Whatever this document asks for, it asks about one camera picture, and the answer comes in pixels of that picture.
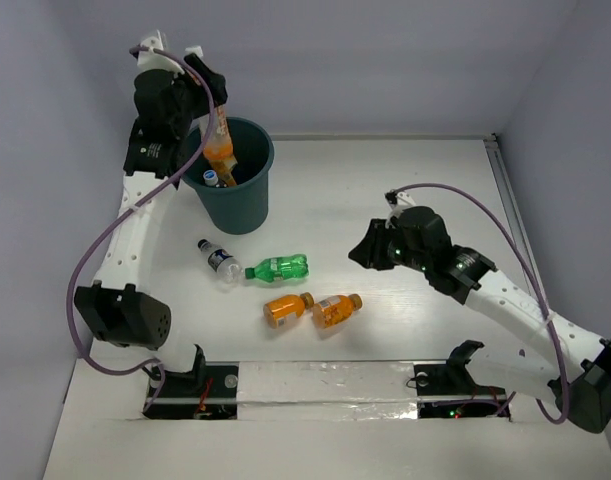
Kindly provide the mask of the small clear blue-label bottle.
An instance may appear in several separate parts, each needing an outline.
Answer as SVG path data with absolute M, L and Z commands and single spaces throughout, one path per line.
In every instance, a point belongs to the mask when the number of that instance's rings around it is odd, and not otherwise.
M 230 255 L 221 245 L 207 239 L 201 239 L 197 247 L 208 266 L 216 273 L 220 280 L 227 284 L 237 283 L 242 275 L 243 268 L 240 262 Z

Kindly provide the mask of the clear plastic bottle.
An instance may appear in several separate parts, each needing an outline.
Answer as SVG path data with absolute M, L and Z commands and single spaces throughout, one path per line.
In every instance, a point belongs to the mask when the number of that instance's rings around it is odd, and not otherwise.
M 218 174 L 212 170 L 205 170 L 202 174 L 203 183 L 208 188 L 227 188 L 227 183 L 222 180 Z

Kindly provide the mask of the small orange patterned bottle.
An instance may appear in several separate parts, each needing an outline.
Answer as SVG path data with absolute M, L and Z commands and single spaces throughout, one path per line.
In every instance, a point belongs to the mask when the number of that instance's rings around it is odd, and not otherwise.
M 362 307 L 363 300 L 358 294 L 328 297 L 313 305 L 314 324 L 321 330 L 332 328 L 349 319 Z

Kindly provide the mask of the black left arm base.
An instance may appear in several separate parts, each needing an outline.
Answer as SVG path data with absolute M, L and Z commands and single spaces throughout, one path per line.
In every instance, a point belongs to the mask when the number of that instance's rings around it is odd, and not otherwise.
M 207 362 L 196 345 L 192 368 L 149 373 L 144 416 L 151 420 L 232 420 L 237 418 L 238 363 Z

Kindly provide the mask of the small orange juice bottle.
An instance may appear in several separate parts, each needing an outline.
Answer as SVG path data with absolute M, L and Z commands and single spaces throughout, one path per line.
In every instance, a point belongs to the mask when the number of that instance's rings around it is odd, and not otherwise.
M 314 298 L 309 292 L 290 294 L 266 303 L 263 315 L 270 327 L 278 329 L 299 319 L 313 305 Z

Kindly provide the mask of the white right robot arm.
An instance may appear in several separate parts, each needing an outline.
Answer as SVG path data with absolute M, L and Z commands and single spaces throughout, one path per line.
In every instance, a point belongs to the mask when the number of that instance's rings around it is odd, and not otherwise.
M 447 384 L 467 392 L 493 385 L 553 404 L 580 429 L 598 434 L 611 420 L 611 338 L 585 330 L 538 302 L 476 250 L 451 242 L 441 216 L 414 206 L 389 219 L 371 220 L 348 254 L 366 269 L 404 266 L 429 285 L 486 316 L 532 349 L 534 357 L 495 358 L 477 341 L 455 348 Z

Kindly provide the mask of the green plastic bottle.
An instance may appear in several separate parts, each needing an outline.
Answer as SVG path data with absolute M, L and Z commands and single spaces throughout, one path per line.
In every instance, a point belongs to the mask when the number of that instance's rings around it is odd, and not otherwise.
M 255 267 L 246 268 L 244 275 L 247 280 L 266 283 L 302 279 L 309 275 L 308 259 L 305 254 L 271 257 Z

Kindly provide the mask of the long orange label bottle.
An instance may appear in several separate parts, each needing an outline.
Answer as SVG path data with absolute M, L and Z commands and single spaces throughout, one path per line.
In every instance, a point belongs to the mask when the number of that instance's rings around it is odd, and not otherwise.
M 207 135 L 209 116 L 205 115 L 198 120 L 201 136 L 207 139 L 203 154 L 212 166 L 212 169 L 217 173 L 232 175 L 237 165 L 237 160 L 234 156 L 234 147 L 229 133 L 225 107 L 223 105 L 218 106 L 215 113 L 215 130 L 210 135 Z

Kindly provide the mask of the orange blue label bottle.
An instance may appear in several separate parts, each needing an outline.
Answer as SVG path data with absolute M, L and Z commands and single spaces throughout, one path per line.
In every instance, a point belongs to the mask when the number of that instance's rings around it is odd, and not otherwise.
M 234 178 L 234 175 L 229 170 L 215 170 L 216 177 L 218 179 L 218 184 L 222 188 L 229 188 L 237 186 L 237 181 Z

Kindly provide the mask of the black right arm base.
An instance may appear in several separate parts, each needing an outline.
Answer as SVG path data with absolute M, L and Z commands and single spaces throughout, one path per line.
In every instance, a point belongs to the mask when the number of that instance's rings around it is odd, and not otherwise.
M 483 347 L 480 341 L 466 340 L 446 360 L 414 365 L 405 386 L 417 393 L 419 419 L 511 418 L 506 391 L 476 383 L 466 370 Z

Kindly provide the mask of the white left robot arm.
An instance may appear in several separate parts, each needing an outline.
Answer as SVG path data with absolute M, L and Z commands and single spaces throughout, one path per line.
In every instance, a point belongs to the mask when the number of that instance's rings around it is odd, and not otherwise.
M 207 131 L 214 133 L 216 109 L 227 100 L 225 79 L 204 63 L 200 47 L 188 48 L 182 59 L 156 47 L 130 52 L 140 72 L 134 80 L 137 117 L 123 165 L 121 206 L 79 261 L 85 264 L 102 243 L 108 245 L 91 285 L 78 285 L 81 266 L 72 273 L 67 323 L 80 355 L 94 369 L 114 372 L 91 359 L 76 330 L 76 315 L 97 340 L 143 355 L 137 367 L 151 378 L 194 395 L 206 383 L 204 354 L 183 340 L 170 307 L 152 296 L 150 277 L 163 217 L 181 177 L 204 149 L 187 149 L 191 125 L 206 117 Z

